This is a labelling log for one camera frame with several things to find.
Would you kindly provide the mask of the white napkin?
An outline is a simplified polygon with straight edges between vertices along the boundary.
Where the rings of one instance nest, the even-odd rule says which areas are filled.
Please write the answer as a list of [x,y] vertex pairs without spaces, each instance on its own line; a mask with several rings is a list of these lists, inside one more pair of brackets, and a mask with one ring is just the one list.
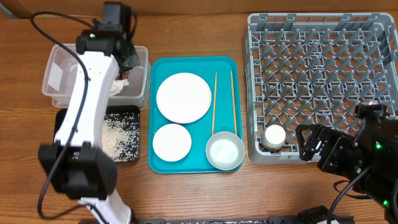
[[128,86],[129,82],[127,79],[114,80],[110,90],[110,96],[119,94],[125,86]]

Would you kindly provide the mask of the white plastic cup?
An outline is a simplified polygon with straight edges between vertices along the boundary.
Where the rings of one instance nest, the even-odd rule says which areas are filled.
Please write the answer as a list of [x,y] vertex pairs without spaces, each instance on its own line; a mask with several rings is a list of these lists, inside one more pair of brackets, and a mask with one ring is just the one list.
[[284,128],[273,124],[265,129],[261,137],[261,143],[268,151],[276,151],[284,145],[285,139],[286,133]]

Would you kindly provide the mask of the pink bowl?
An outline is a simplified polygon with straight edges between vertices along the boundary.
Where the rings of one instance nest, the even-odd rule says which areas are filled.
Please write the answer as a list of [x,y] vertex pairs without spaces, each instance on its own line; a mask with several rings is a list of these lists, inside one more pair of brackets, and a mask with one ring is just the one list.
[[166,124],[154,134],[152,147],[157,157],[166,162],[183,159],[192,146],[188,130],[179,124]]

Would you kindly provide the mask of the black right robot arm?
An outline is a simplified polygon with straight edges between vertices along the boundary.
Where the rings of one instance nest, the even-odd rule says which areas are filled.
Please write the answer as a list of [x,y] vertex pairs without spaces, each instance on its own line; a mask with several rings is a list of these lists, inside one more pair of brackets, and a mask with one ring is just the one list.
[[348,179],[333,201],[327,223],[349,189],[383,207],[385,219],[397,223],[397,121],[365,119],[355,136],[320,124],[300,124],[295,130],[300,158],[320,155],[318,168]]

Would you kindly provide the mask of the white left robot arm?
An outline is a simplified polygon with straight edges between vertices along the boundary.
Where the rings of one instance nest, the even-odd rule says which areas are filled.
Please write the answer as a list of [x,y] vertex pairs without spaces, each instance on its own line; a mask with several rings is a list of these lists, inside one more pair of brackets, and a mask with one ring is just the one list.
[[131,58],[131,40],[120,30],[84,30],[71,53],[78,73],[66,115],[53,144],[39,147],[47,179],[37,204],[51,185],[77,200],[99,223],[133,223],[134,214],[116,190],[117,164],[102,150],[102,128],[113,81],[123,72],[118,57]]

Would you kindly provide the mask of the white round plate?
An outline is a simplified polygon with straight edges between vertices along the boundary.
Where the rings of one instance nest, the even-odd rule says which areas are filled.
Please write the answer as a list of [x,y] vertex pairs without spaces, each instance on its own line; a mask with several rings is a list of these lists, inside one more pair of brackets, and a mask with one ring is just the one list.
[[176,73],[158,87],[156,103],[160,113],[169,121],[193,123],[210,108],[212,92],[207,82],[193,73]]

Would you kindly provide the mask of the clear plastic bin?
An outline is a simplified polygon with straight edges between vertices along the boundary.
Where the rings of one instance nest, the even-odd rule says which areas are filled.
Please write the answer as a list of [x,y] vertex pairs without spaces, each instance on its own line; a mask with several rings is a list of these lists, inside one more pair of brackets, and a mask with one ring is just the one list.
[[[150,89],[150,63],[148,49],[145,46],[135,46],[140,65],[134,67],[127,75],[128,85],[120,93],[110,96],[108,105],[136,105],[143,110],[147,105]],[[52,98],[52,104],[57,108],[69,105],[75,85],[78,62],[67,51],[54,45],[44,73],[42,93]]]

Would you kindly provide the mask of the grey dish rack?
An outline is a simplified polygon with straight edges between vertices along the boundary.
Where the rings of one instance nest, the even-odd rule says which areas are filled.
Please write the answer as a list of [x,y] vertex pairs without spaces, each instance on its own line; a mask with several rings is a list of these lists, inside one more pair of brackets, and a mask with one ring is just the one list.
[[[397,118],[397,21],[384,12],[254,13],[244,38],[248,156],[256,164],[298,164],[295,128],[322,124],[353,135],[360,101]],[[261,143],[273,124],[284,145]]]

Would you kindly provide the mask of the grey-rimmed white bowl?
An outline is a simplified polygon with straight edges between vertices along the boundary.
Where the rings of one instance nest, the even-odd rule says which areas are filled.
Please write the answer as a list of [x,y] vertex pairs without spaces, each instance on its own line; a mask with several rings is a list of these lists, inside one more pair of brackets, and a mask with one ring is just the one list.
[[218,132],[206,144],[206,158],[218,170],[237,169],[244,160],[243,141],[234,133]]

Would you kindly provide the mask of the left wooden chopstick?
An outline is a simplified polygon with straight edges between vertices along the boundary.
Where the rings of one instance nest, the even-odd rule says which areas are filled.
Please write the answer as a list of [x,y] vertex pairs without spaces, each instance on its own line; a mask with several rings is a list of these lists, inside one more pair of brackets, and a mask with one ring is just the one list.
[[215,134],[217,81],[218,81],[218,74],[215,73],[215,84],[214,84],[214,93],[213,93],[213,112],[212,112],[212,125],[211,125],[211,135],[212,136]]

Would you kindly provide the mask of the wooden chopstick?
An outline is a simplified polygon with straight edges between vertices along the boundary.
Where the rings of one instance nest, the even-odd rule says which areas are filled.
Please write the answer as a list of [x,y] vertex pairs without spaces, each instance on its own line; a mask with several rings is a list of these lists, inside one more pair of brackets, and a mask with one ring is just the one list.
[[212,136],[215,134],[217,81],[218,81],[218,74],[215,73],[215,84],[214,84],[214,93],[213,93],[213,112],[212,112],[212,125],[211,125],[211,135]]
[[232,96],[232,102],[233,102],[234,134],[238,135],[237,121],[236,121],[236,103],[235,103],[235,95],[234,95],[234,78],[233,78],[232,71],[231,71],[230,75],[231,75],[231,96]]

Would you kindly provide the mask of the teal serving tray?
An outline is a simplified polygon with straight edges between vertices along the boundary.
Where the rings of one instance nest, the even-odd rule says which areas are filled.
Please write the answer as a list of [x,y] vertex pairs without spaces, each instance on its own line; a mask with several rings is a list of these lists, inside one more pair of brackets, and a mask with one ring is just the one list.
[[[151,169],[160,174],[177,173],[205,173],[205,172],[232,172],[234,170],[218,170],[213,167],[206,158],[206,144],[211,135],[213,93],[215,84],[215,73],[218,74],[215,134],[226,131],[234,133],[233,102],[231,96],[231,71],[234,78],[234,95],[236,103],[236,121],[238,137],[243,140],[240,100],[239,79],[237,66],[233,59],[225,56],[213,57],[172,57],[157,60],[151,69],[150,81],[150,110],[149,110],[149,146],[148,163]],[[156,93],[160,84],[171,75],[176,73],[193,73],[204,79],[212,92],[212,101],[207,113],[199,120],[179,124],[169,121],[159,111],[156,103]],[[191,135],[192,146],[190,152],[177,162],[166,162],[156,156],[152,147],[154,134],[166,124],[179,124],[185,127]]]

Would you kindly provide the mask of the right wooden chopstick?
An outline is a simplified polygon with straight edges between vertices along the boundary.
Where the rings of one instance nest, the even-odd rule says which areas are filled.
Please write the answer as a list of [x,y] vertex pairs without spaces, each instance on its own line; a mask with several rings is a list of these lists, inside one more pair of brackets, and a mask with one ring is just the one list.
[[234,134],[238,135],[237,121],[236,121],[236,103],[235,103],[235,95],[234,95],[234,78],[233,78],[232,71],[231,71],[230,75],[231,75],[231,96],[232,96],[232,102],[233,102]]

